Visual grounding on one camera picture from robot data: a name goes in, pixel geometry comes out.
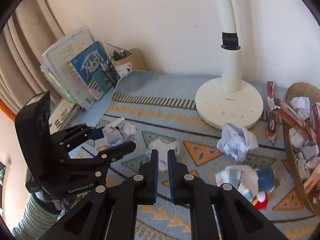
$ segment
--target pen holder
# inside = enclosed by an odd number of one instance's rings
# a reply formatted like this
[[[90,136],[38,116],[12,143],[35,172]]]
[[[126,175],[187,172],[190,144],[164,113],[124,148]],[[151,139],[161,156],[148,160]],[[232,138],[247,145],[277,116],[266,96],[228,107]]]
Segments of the pen holder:
[[[132,70],[147,70],[140,51],[138,49],[130,49],[129,51],[132,53],[130,56],[112,61],[120,77],[126,76]]]

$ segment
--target curtain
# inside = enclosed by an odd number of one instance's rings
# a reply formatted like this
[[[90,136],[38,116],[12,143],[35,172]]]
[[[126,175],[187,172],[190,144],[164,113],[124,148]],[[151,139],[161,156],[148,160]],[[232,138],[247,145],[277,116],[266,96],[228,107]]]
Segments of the curtain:
[[[23,0],[0,34],[0,109],[12,120],[36,94],[61,96],[40,71],[42,54],[64,36],[45,0]]]

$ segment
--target rug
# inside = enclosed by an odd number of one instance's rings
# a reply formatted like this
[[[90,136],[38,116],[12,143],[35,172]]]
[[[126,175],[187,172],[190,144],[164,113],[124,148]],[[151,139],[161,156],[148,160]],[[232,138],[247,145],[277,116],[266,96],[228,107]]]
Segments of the rug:
[[[140,165],[149,161],[148,144],[154,139],[179,141],[179,161],[190,173],[206,183],[213,184],[215,173],[227,165],[240,164],[233,158],[217,152],[221,137],[217,130],[205,123],[195,107],[195,94],[206,81],[216,76],[160,75],[133,71],[121,78],[111,104],[97,124],[98,127],[124,117],[138,129],[136,150],[122,160],[112,163],[106,177],[108,187],[120,184],[136,174]],[[261,210],[289,239],[308,239],[318,223],[298,198],[287,170],[282,132],[282,120],[277,118],[276,142],[272,146],[267,137],[267,86],[251,84],[264,100],[264,111],[257,124],[250,129],[258,140],[259,148],[247,154],[243,164],[252,168],[270,166],[275,171],[275,190],[268,195],[269,203]],[[283,99],[286,89],[276,87],[276,97]],[[89,140],[76,155],[91,158],[104,139]],[[158,195],[154,206],[140,206],[137,213],[137,240],[191,239],[189,209],[175,206],[170,200],[168,172],[159,173]]]

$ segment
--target white wall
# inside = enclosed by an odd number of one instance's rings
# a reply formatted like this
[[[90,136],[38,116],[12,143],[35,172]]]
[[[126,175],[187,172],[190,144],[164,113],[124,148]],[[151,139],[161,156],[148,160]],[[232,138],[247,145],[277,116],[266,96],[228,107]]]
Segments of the white wall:
[[[2,207],[9,229],[17,225],[27,202],[28,191],[24,185],[27,165],[23,158],[14,122],[0,110],[0,161],[7,165],[5,171]]]
[[[47,0],[65,33],[87,25],[97,40],[137,47],[150,70],[220,74],[214,0]],[[301,0],[233,0],[243,76],[320,87],[320,27]]]

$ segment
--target plush toy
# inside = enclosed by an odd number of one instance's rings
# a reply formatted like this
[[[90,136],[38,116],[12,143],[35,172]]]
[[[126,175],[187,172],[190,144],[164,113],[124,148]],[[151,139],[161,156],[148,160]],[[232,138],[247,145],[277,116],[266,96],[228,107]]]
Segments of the plush toy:
[[[275,188],[275,174],[270,167],[254,170],[247,165],[227,166],[215,174],[215,180],[218,187],[230,183],[257,209],[267,206],[267,193]]]

